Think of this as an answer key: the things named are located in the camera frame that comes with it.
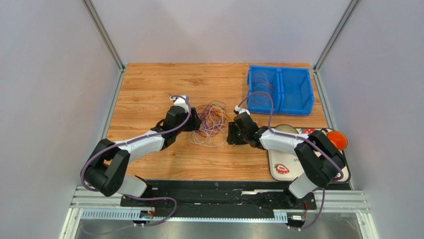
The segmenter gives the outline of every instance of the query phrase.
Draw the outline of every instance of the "gray wall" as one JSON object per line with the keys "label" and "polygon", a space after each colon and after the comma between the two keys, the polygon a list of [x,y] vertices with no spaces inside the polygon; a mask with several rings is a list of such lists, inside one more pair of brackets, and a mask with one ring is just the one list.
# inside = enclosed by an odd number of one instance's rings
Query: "gray wall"
{"label": "gray wall", "polygon": [[314,64],[349,0],[93,2],[125,64]]}
{"label": "gray wall", "polygon": [[0,1],[0,238],[59,236],[117,79],[81,1]]}
{"label": "gray wall", "polygon": [[321,77],[380,238],[423,238],[424,2],[363,0]]}

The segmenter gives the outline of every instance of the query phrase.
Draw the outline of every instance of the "metal corner post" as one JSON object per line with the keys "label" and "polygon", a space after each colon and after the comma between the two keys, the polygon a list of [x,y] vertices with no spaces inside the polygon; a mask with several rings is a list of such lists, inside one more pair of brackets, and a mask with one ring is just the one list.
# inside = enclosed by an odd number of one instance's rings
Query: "metal corner post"
{"label": "metal corner post", "polygon": [[319,72],[317,72],[316,70],[313,70],[313,74],[314,74],[315,85],[318,91],[319,100],[321,101],[321,105],[322,105],[322,111],[324,112],[325,121],[327,122],[328,127],[332,129],[336,129],[334,124],[334,119],[331,114],[331,109],[328,104],[327,96],[325,94],[324,87],[322,86]]}
{"label": "metal corner post", "polygon": [[355,12],[356,7],[358,6],[359,2],[361,0],[351,0],[349,5],[347,6],[346,10],[344,11],[340,21],[338,22],[336,28],[334,29],[333,34],[330,37],[330,40],[328,41],[327,45],[325,46],[324,50],[321,53],[321,56],[319,56],[317,63],[315,64],[314,70],[319,71],[324,64],[325,60],[327,59],[328,54],[330,53],[331,49],[333,48],[334,44],[337,42],[340,34],[342,33],[343,29],[345,28],[346,24],[349,22],[350,17],[352,17],[353,13]]}
{"label": "metal corner post", "polygon": [[106,138],[106,136],[107,136],[107,131],[109,130],[110,121],[112,120],[113,111],[114,111],[115,106],[116,106],[116,101],[118,99],[119,90],[121,89],[121,86],[122,86],[124,74],[125,74],[125,69],[123,69],[121,71],[120,75],[119,75],[119,80],[118,80],[116,88],[113,92],[113,96],[112,96],[112,99],[111,99],[110,104],[109,104],[109,108],[108,108],[109,111],[107,113],[105,123],[103,124],[103,130],[102,130],[102,134],[101,134],[100,139]]}
{"label": "metal corner post", "polygon": [[118,52],[116,51],[115,47],[112,44],[112,41],[109,37],[109,35],[106,32],[105,26],[103,26],[102,21],[100,20],[99,14],[96,11],[96,8],[93,5],[93,2],[91,0],[81,0],[84,4],[87,12],[89,13],[91,19],[93,20],[94,25],[96,26],[97,30],[99,31],[100,36],[103,39],[103,42],[105,43],[110,55],[112,56],[112,59],[114,60],[116,66],[119,68],[119,70],[122,72],[125,69],[124,64],[122,63],[121,58],[118,55]]}

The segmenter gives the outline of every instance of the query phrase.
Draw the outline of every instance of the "blue plastic bin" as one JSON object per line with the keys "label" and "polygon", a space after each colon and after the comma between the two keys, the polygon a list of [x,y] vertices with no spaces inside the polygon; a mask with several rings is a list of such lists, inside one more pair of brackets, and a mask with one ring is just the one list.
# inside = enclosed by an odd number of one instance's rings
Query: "blue plastic bin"
{"label": "blue plastic bin", "polygon": [[311,77],[309,69],[280,67],[281,91],[284,101],[281,102],[279,114],[307,116],[314,105]]}
{"label": "blue plastic bin", "polygon": [[[264,91],[271,95],[275,114],[280,109],[284,94],[281,88],[280,71],[278,67],[250,66],[247,74],[249,85],[248,95]],[[247,99],[247,109],[252,113],[269,114],[271,102],[265,95],[254,95]]]}

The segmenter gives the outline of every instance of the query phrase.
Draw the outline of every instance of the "metal frame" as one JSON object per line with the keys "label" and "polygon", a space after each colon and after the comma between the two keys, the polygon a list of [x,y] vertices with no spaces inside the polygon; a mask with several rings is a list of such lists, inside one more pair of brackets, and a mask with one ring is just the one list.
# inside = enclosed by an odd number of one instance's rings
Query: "metal frame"
{"label": "metal frame", "polygon": [[110,40],[109,35],[106,32],[105,26],[103,26],[102,21],[100,20],[99,15],[97,14],[96,8],[94,7],[91,0],[81,0],[86,7],[86,10],[88,14],[90,15],[91,19],[93,20],[94,25],[97,28],[97,31],[99,31],[100,36],[103,39],[103,42],[105,43],[110,55],[112,56],[112,59],[114,60],[116,66],[118,69],[122,72],[125,69],[124,64],[121,61],[121,58],[118,55],[118,52],[116,51],[115,47],[112,44],[112,41]]}
{"label": "metal frame", "polygon": [[[255,190],[242,191],[244,194],[256,194],[261,192],[272,192],[279,190]],[[321,204],[322,191],[316,191],[315,200]],[[370,210],[362,191],[327,190],[325,192],[323,213],[355,213],[358,217],[360,228],[365,238],[377,238]],[[114,194],[105,197],[99,192],[88,191],[82,186],[75,190],[65,224],[60,235],[61,239],[73,239],[77,233],[81,219],[103,219],[103,220],[139,220],[140,211],[149,211],[150,207],[121,207],[121,195]],[[285,223],[287,213],[298,213],[302,210],[274,210],[273,219],[241,219],[241,218],[171,218],[170,221],[181,222],[233,222],[233,223]]]}
{"label": "metal frame", "polygon": [[[119,90],[123,81],[125,66],[122,63],[115,47],[113,46],[105,27],[103,26],[96,9],[91,0],[81,0],[86,7],[90,17],[92,18],[96,28],[98,29],[106,47],[108,48],[113,60],[117,67],[120,69],[121,74],[117,83],[116,90],[113,93],[113,98],[109,106],[109,113],[104,123],[101,138],[106,137],[108,127],[110,125],[113,110],[119,94]],[[317,86],[319,99],[322,104],[325,119],[331,128],[335,128],[334,120],[331,110],[326,98],[325,90],[322,86],[319,70],[323,66],[327,56],[329,55],[332,47],[335,45],[340,34],[345,28],[347,22],[352,16],[354,10],[359,4],[360,0],[351,0],[346,8],[342,18],[337,24],[330,40],[321,53],[316,65],[313,67],[313,76]],[[322,191],[315,192],[317,204],[321,204]],[[81,219],[106,219],[106,220],[132,220],[136,215],[139,215],[141,210],[150,210],[145,207],[123,208],[120,204],[121,195],[112,195],[111,197],[104,197],[101,193],[91,192],[79,186],[75,190],[65,223],[60,234],[61,239],[73,239],[78,231],[78,225]],[[171,218],[170,221],[202,221],[202,222],[260,222],[260,223],[283,223],[287,220],[287,213],[298,212],[298,210],[274,210],[274,219],[216,219],[216,218]],[[339,191],[339,190],[326,190],[325,202],[323,213],[355,213],[362,236],[365,239],[378,238],[376,229],[370,214],[368,204],[366,202],[363,191]]]}
{"label": "metal frame", "polygon": [[328,41],[327,45],[325,46],[324,50],[321,53],[321,56],[319,56],[317,63],[315,64],[314,70],[320,70],[322,65],[324,64],[325,60],[327,59],[328,54],[330,53],[331,49],[333,48],[334,44],[337,42],[340,34],[342,33],[344,27],[346,26],[347,22],[349,21],[350,17],[353,15],[353,12],[355,11],[356,7],[358,6],[359,2],[361,0],[351,0],[349,5],[347,6],[346,10],[344,11],[340,21],[338,22],[333,34],[330,37],[330,40]]}

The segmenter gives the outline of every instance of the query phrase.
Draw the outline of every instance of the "strawberry logo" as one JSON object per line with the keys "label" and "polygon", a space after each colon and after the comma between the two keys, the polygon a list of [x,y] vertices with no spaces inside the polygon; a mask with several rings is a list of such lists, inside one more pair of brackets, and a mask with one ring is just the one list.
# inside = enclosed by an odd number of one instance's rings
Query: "strawberry logo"
{"label": "strawberry logo", "polygon": [[284,166],[284,164],[275,164],[274,165],[275,171],[277,171],[277,173],[279,174],[286,174],[286,173],[290,173],[290,170]]}

